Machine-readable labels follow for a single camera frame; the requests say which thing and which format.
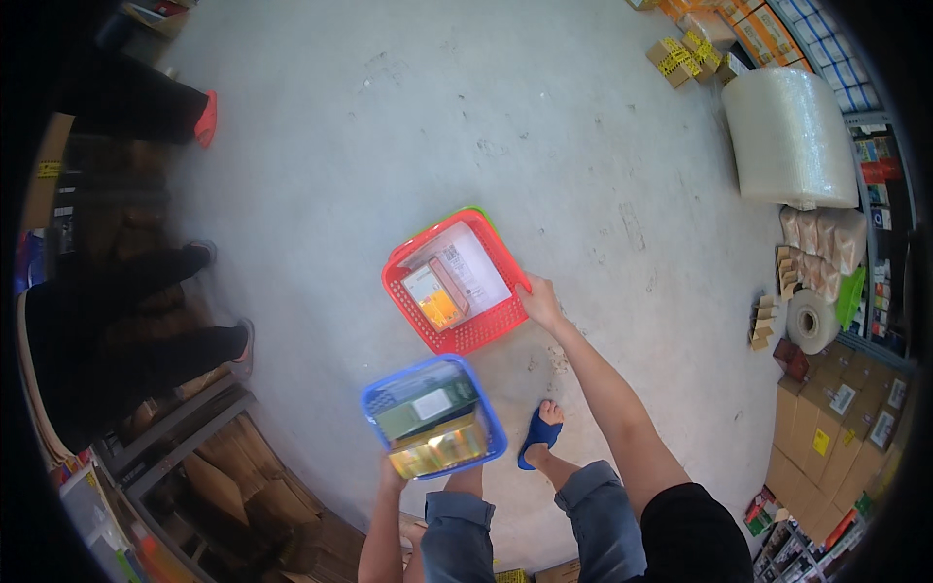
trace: paper document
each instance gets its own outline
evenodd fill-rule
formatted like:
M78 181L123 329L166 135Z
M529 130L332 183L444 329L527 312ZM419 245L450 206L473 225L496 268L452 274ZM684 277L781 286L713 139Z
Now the paper document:
M445 229L399 265L417 269L437 257L469 302L467 320L511 297L473 229L460 221Z

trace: denim shorts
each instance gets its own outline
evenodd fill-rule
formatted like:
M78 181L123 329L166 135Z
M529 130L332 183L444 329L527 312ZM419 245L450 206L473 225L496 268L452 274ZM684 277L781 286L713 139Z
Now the denim shorts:
M581 583L619 583L648 566L619 476L605 461L574 472L554 496L574 529ZM427 495L421 541L427 583L494 583L489 527L495 506L470 493Z

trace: blue plastic basket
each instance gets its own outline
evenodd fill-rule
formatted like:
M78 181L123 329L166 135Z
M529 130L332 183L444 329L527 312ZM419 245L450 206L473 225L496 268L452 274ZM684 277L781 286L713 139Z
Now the blue plastic basket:
M391 449L389 446L389 440L385 438L385 434L383 434L382 429L380 429L379 425L376 423L375 415L385 409L394 406L397 403L395 398L386 390L387 385L410 375L416 375L424 368L428 368L441 361L447 361L458 366L466 373L470 379L470 382L473 383L473 387L476 389L476 393L480 397L480 400L477 402L477 407L482 410L482 413L485 416L487 422L486 438L487 443L489 444L489 449L482 457L448 467L447 469L440 470L439 472L418 476L417 478L413 479L438 478L440 476L447 476L448 474L459 472L476 465L485 464L486 462L492 462L495 458L505 453L506 448L508 447L508 438L506 437L506 432L502 430L502 424L499 422L499 418L495 416L493 406L489 404L489 399L486 398L486 394L482 391L480 380L477 378L476 373L473 372L473 368L469 365L469 363L458 354L438 354L434 358L425 360L423 363L417 364L413 367L400 370L394 375L385 377L381 381L376 381L363 389L363 395L359 398L359 406L363 410L363 414L366 416L367 421L369 421L369 424L372 426L372 430L376 433L376 437L378 437L379 440L383 443L383 447L387 451Z

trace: gold packaging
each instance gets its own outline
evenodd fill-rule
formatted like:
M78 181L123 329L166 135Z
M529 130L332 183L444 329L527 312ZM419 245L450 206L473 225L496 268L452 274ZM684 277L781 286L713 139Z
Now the gold packaging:
M481 413L463 417L402 439L389 452L389 461L404 479L439 472L484 455L489 449Z

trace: bubble wrap roll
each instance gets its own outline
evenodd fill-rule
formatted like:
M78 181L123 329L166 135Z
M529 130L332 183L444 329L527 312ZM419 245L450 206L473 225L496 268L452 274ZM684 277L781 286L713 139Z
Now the bubble wrap roll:
M829 84L791 67L722 90L742 198L797 208L858 206L852 139Z

